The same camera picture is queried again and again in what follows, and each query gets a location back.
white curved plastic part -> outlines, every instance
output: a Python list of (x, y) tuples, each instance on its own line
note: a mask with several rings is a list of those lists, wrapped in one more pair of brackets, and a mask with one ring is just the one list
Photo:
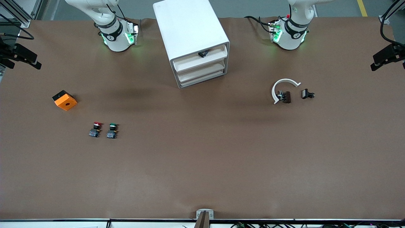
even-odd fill
[(280, 79), (280, 80), (276, 81), (276, 83), (274, 83), (273, 88), (271, 89), (271, 95), (273, 96), (274, 104), (276, 104), (277, 102), (279, 102), (279, 99), (278, 99), (278, 97), (277, 97), (277, 95), (276, 95), (275, 89), (276, 89), (276, 85), (279, 84), (279, 83), (281, 83), (281, 82), (288, 82), (288, 83), (291, 83), (291, 84), (293, 84), (295, 87), (298, 87), (299, 85), (301, 85), (301, 82), (296, 83), (294, 80), (288, 79), (288, 78), (283, 78), (283, 79)]

metal frame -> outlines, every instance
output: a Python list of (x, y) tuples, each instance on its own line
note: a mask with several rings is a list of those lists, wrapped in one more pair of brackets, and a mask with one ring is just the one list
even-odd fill
[[(396, 3), (395, 5), (394, 5), (394, 7), (388, 12), (388, 14), (387, 15), (394, 15), (398, 10), (401, 10), (401, 9), (403, 9), (404, 7), (405, 7), (405, 5), (403, 5), (403, 6), (401, 6), (400, 7), (400, 5), (402, 5), (402, 4), (404, 4), (404, 2), (405, 2), (405, 0), (401, 0), (401, 1), (399, 1), (398, 3)], [(389, 16), (389, 17), (387, 17), (386, 19), (385, 19), (385, 21), (384, 21), (384, 24), (390, 24), (390, 17), (391, 16)], [(379, 17), (379, 19), (380, 19), (380, 22), (382, 21), (382, 15), (379, 15), (378, 16)]]
[(13, 0), (0, 0), (0, 4), (17, 20), (21, 23), (22, 28), (30, 26), (32, 16), (29, 15), (21, 6)]
[(316, 5), (312, 5), (313, 8), (313, 16), (318, 17), (318, 9), (316, 8)]
[(39, 9), (42, 7), (43, 0), (36, 0), (34, 8), (32, 9), (31, 16), (33, 19), (38, 18)]

brown table surface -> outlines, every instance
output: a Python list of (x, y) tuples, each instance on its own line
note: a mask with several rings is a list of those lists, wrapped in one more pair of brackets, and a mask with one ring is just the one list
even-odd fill
[[(0, 84), (0, 218), (404, 218), (405, 71), (370, 70), (388, 45), (378, 19), (315, 18), (294, 51), (220, 21), (228, 74), (185, 89), (155, 20), (122, 53), (92, 21), (33, 21), (19, 42), (42, 69), (17, 63)], [(286, 77), (302, 84), (280, 84), (292, 103), (273, 105)], [(61, 90), (79, 102), (68, 112)]]

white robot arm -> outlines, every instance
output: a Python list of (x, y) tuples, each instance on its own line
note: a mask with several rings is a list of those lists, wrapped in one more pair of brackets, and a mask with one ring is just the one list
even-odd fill
[(286, 50), (296, 49), (307, 34), (307, 28), (314, 17), (313, 5), (327, 3), (333, 0), (288, 0), (291, 8), (289, 18), (281, 18), (271, 23), (269, 28), (273, 42)]
[(101, 31), (104, 43), (115, 52), (128, 49), (136, 43), (138, 25), (119, 19), (109, 7), (118, 0), (66, 0), (66, 2), (91, 17)]

orange box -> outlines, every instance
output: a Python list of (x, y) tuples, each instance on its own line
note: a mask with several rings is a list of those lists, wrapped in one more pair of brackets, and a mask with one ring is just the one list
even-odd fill
[(77, 101), (72, 97), (72, 95), (68, 94), (64, 90), (53, 96), (52, 99), (58, 107), (65, 111), (77, 105)]

